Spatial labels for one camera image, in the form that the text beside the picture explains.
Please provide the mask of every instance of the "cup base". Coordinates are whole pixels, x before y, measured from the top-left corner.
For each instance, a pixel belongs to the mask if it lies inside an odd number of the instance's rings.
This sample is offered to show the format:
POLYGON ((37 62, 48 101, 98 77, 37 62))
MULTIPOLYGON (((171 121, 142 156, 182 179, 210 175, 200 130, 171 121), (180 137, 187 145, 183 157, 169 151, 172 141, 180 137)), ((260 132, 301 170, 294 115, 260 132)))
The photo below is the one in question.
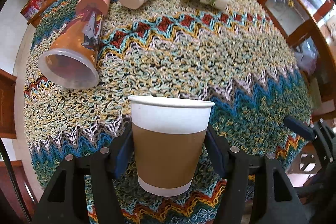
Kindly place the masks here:
POLYGON ((144 182, 138 175, 138 182, 142 189, 144 189, 146 192, 158 195, 158 196, 176 196, 184 193, 186 190, 189 189, 191 185, 191 181, 189 181, 186 185, 183 185, 181 187, 177 188, 159 188, 152 186, 146 182, 144 182))

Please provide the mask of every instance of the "tile floor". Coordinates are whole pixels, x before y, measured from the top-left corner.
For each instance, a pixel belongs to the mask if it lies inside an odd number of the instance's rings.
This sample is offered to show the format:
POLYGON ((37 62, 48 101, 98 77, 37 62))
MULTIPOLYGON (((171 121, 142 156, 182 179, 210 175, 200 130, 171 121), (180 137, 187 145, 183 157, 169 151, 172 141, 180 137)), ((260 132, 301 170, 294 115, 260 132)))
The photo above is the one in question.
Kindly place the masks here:
POLYGON ((17 77, 14 97, 14 119, 17 141, 13 142, 13 146, 16 158, 22 160, 28 182, 34 192, 34 195, 37 200, 40 200, 43 194, 43 190, 37 180, 35 171, 33 170, 32 160, 25 136, 23 114, 23 108, 25 104, 23 90, 25 86, 26 63, 29 57, 29 50, 32 45, 31 41, 33 40, 34 33, 35 28, 32 25, 29 25, 21 41, 21 45, 19 47, 14 64, 13 74, 17 77))

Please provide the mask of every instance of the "metal screw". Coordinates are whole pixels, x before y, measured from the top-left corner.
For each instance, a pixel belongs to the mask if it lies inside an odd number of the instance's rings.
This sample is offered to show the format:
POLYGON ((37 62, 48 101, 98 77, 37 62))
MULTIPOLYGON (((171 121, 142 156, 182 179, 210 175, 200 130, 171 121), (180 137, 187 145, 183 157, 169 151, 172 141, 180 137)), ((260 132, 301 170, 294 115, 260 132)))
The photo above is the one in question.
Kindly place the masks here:
POLYGON ((102 147, 99 151, 102 154, 106 154, 106 153, 108 153, 110 151, 110 149, 108 147, 102 147))
POLYGON ((233 152, 233 153, 238 153, 240 151, 240 149, 237 146, 231 146, 230 151, 233 152))
POLYGON ((70 161, 74 158, 73 154, 68 154, 65 156, 65 160, 70 161))
POLYGON ((273 154, 273 153, 267 153, 267 154, 266 154, 266 157, 267 157, 268 159, 270 159, 270 160, 273 160, 273 159, 275 159, 275 154, 273 154))

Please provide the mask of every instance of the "wooden chair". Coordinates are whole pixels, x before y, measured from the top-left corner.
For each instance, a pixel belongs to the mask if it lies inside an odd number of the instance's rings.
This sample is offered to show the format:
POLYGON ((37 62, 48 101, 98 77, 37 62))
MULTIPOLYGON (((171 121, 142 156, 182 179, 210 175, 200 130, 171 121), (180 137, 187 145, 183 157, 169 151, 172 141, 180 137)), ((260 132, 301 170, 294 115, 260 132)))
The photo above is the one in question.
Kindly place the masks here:
POLYGON ((297 0, 297 2, 307 12, 309 19, 288 36, 287 43, 290 47, 297 47, 309 37, 313 40, 320 55, 319 61, 323 63, 329 79, 327 84, 319 85, 321 100, 322 103, 333 101, 333 110, 323 114, 313 114, 313 120, 317 121, 320 118, 334 119, 336 118, 336 46, 328 45, 317 22, 308 12, 302 0, 297 0))

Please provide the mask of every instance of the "knitted blanket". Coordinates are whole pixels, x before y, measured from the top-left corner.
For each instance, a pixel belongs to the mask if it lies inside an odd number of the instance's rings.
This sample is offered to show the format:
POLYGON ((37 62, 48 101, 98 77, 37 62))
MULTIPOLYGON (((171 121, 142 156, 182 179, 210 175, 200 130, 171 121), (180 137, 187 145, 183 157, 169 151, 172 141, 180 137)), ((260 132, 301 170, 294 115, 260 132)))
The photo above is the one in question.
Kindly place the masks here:
MULTIPOLYGON (((309 120, 307 90, 285 39, 255 0, 231 0, 225 11, 191 0, 149 0, 129 10, 111 0, 99 84, 67 90, 46 79, 37 61, 77 2, 59 0, 46 10, 27 63, 25 133, 42 187, 65 155, 92 154, 122 134, 131 119, 129 95, 213 101, 210 123, 219 135, 250 154, 276 153, 284 168, 303 147, 282 120, 288 114, 309 120)), ((205 223, 215 217, 225 185, 204 148, 191 187, 179 196, 142 190, 134 159, 114 181, 125 221, 138 224, 205 223)), ((95 223, 90 177, 86 191, 95 223)))

